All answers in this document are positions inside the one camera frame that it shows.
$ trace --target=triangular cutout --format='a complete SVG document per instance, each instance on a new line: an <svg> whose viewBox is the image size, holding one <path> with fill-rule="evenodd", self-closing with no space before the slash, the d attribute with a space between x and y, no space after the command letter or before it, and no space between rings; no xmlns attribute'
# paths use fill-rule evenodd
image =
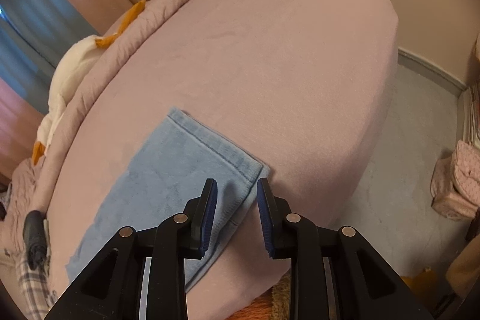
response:
<svg viewBox="0 0 480 320"><path fill-rule="evenodd" d="M395 292L395 284L375 263L367 251L359 250L357 251L357 256L370 298L375 300L393 294Z"/></svg>
<svg viewBox="0 0 480 320"><path fill-rule="evenodd" d="M117 263L118 251L111 251L97 266L95 271L83 283L81 292L85 295L103 300L107 297L110 281L113 275L115 263Z"/></svg>

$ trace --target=metal pin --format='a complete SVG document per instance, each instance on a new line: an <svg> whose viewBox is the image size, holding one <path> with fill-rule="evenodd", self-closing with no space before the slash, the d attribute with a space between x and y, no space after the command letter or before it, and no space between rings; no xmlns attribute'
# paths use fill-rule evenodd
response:
<svg viewBox="0 0 480 320"><path fill-rule="evenodd" d="M119 233L122 238L128 238L128 236L134 233L134 230L131 229L129 226L124 226L122 229L120 229Z"/></svg>
<svg viewBox="0 0 480 320"><path fill-rule="evenodd" d="M183 213L179 213L173 216L173 221L175 221L177 224L184 223L187 220L188 220L188 216Z"/></svg>
<svg viewBox="0 0 480 320"><path fill-rule="evenodd" d="M286 220L291 223L298 223L300 221L300 216L296 213L290 213L286 215Z"/></svg>
<svg viewBox="0 0 480 320"><path fill-rule="evenodd" d="M357 233L357 231L355 231L355 229L353 229L351 226L344 226L342 228L342 233L345 235L345 236L348 236L349 238L352 238L353 236L355 236L355 234Z"/></svg>

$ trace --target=plaid shirt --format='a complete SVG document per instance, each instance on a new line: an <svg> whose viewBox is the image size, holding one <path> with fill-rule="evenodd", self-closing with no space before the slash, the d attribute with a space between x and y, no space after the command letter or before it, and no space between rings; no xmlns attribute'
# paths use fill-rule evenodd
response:
<svg viewBox="0 0 480 320"><path fill-rule="evenodd" d="M44 269L30 270L26 251L23 251L16 259L15 270L20 291L27 302L28 320L43 320L57 300L55 292L49 292Z"/></svg>

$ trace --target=gray baseboard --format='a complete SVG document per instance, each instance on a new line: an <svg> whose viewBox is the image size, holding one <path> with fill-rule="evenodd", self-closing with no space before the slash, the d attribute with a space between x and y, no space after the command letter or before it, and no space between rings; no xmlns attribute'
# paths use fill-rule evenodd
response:
<svg viewBox="0 0 480 320"><path fill-rule="evenodd" d="M462 82L435 67L435 65L402 49L398 50L398 63L438 84L456 97L459 97L462 91L467 88Z"/></svg>

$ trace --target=gray floor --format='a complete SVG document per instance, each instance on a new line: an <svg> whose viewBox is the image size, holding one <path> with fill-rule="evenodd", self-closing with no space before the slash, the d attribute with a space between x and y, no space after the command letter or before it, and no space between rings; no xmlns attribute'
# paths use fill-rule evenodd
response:
<svg viewBox="0 0 480 320"><path fill-rule="evenodd" d="M431 207L436 160L455 147L457 98L399 65L375 152L334 228L356 227L400 275L430 266L443 276L464 246L468 223Z"/></svg>

